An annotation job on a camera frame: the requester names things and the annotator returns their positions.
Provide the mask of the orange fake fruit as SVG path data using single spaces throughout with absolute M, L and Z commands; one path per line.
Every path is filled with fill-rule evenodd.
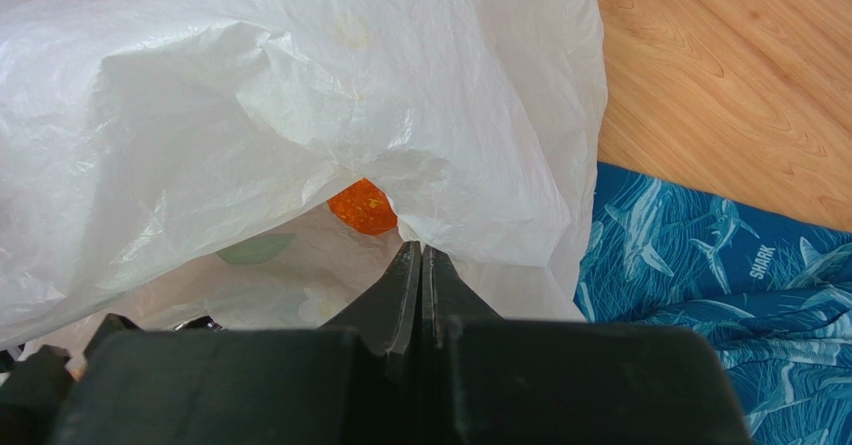
M 364 235 L 381 235 L 398 224 L 385 193 L 367 179 L 360 179 L 333 196 L 328 207 L 344 224 Z

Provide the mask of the white printed plastic bag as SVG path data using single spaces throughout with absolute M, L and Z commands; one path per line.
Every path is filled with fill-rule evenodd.
M 404 240 L 507 317 L 578 321 L 598 0 L 1 0 L 1 344 L 313 327 Z M 360 179 L 398 224 L 328 200 Z

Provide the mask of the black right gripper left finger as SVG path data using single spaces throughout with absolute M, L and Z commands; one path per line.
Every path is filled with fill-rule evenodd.
M 53 444 L 411 444 L 419 244 L 316 329 L 145 331 L 110 314 Z

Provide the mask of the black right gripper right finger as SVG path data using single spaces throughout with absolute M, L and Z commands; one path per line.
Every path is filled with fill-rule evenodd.
M 423 254 L 426 444 L 747 444 L 733 387 L 684 328 L 511 320 Z

